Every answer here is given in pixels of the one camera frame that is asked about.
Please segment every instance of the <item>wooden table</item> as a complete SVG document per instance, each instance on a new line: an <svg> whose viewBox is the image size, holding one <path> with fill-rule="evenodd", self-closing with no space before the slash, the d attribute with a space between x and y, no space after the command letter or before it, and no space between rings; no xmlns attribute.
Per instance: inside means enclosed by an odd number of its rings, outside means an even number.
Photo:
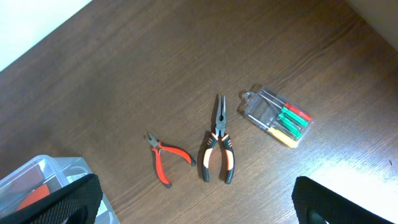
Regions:
<svg viewBox="0 0 398 224"><path fill-rule="evenodd" d="M122 223L297 223L306 175L398 222L397 73L398 53L343 1L93 1L0 73L0 178L38 154L82 156ZM314 115L297 149L238 113L255 84ZM196 158L217 93L233 183L217 147L208 184L163 154L166 189L144 135Z"/></svg>

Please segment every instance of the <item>diagonal cutting pliers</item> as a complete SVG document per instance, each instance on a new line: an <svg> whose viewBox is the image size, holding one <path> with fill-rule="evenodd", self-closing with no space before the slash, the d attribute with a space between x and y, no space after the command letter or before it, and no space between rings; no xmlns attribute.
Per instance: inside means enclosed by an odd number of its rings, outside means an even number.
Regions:
<svg viewBox="0 0 398 224"><path fill-rule="evenodd" d="M177 154L183 157L191 166L195 166L197 162L194 158L185 150L171 146L163 143L162 141L156 140L155 136L152 133L148 133L149 137L145 136L145 139L152 145L152 151L155 152L155 162L156 162L156 173L159 177L160 181L167 187L168 189L172 187L172 183L168 180L166 175L164 174L162 167L162 159L160 158L160 151L165 150L174 154Z"/></svg>
<svg viewBox="0 0 398 224"><path fill-rule="evenodd" d="M207 142L208 148L205 151L205 155L203 157L203 166L202 166L202 174L203 174L203 180L205 182L209 182L209 160L210 160L210 155L215 147L218 138L221 138L223 145L224 145L224 150L226 152L226 157L227 157L227 174L226 174L226 179L225 183L230 184L232 181L232 178L234 176L234 170L235 170L235 157L234 157L234 151L232 149L232 144L231 144L231 138L229 134L225 134L225 126L226 126L226 109L225 109L225 96L223 99L222 95L218 95L218 109L217 109L217 115L216 115L216 131L215 133L211 133L209 141Z"/></svg>

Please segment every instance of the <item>wood grain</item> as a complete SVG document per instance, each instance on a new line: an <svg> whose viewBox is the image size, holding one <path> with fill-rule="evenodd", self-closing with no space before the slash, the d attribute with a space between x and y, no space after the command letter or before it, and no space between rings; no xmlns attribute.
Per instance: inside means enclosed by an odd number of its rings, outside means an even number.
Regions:
<svg viewBox="0 0 398 224"><path fill-rule="evenodd" d="M122 223L297 223L306 175L398 222L397 73L398 53L343 1L93 1L0 73L0 178L38 154L82 156ZM258 83L313 114L297 149L237 112ZM166 189L145 133L196 157L217 93L233 183L217 146L208 184L162 154Z"/></svg>

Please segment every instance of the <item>needle-nose pliers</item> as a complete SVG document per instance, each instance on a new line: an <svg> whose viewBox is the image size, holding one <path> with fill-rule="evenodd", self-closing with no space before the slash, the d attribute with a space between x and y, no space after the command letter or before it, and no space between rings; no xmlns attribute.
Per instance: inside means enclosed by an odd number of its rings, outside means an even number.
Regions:
<svg viewBox="0 0 398 224"><path fill-rule="evenodd" d="M155 152L155 162L156 162L156 173L159 177L160 181L167 187L168 189L172 187L172 183L168 180L166 175L164 174L162 167L162 159L160 158L160 151L165 150L168 152L172 152L183 157L191 166L195 166L197 162L194 158L185 150L171 146L163 143L162 141L156 140L155 136L152 133L148 133L149 137L145 136L145 139L152 145L152 150Z"/></svg>
<svg viewBox="0 0 398 224"><path fill-rule="evenodd" d="M227 157L227 175L225 179L226 184L230 184L232 178L234 176L235 170L235 158L234 151L232 149L231 138L229 134L225 134L225 126L226 126L226 109L225 109L225 96L223 99L222 95L218 95L218 109L216 115L216 131L210 135L209 141L207 142L208 148L205 151L205 155L203 157L203 166L202 166L202 174L203 180L205 182L209 182L209 159L213 148L215 147L218 138L220 137L224 150L226 152Z"/></svg>

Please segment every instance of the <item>pliers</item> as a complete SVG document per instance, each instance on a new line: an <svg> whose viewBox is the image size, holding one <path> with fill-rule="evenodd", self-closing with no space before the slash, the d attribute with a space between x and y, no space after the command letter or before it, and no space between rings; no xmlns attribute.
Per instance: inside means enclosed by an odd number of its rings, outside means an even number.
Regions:
<svg viewBox="0 0 398 224"><path fill-rule="evenodd" d="M205 151L205 155L203 157L203 166L202 166L202 174L203 174L203 180L205 182L209 182L209 159L211 152L214 148L214 146L217 143L218 138L220 137L223 145L224 145L224 150L226 152L226 157L227 157L227 175L225 179L226 184L230 184L232 181L232 177L234 176L234 170L235 170L235 157L234 157L234 151L232 149L232 144L231 144L231 138L229 137L229 134L225 134L225 126L226 126L226 110L225 110L225 96L223 100L222 95L218 95L218 109L217 109L217 115L216 115L216 131L215 133L211 133L209 141L207 142L208 148Z"/></svg>
<svg viewBox="0 0 398 224"><path fill-rule="evenodd" d="M197 162L194 158L185 150L171 146L163 143L162 141L156 140L155 136L152 133L148 133L149 137L145 136L145 139L152 145L152 151L155 152L155 161L156 161L156 173L159 177L160 181L167 187L168 189L172 187L172 183L165 176L163 167L162 167L162 159L160 158L160 151L165 150L177 154L183 157L191 166L195 166Z"/></svg>

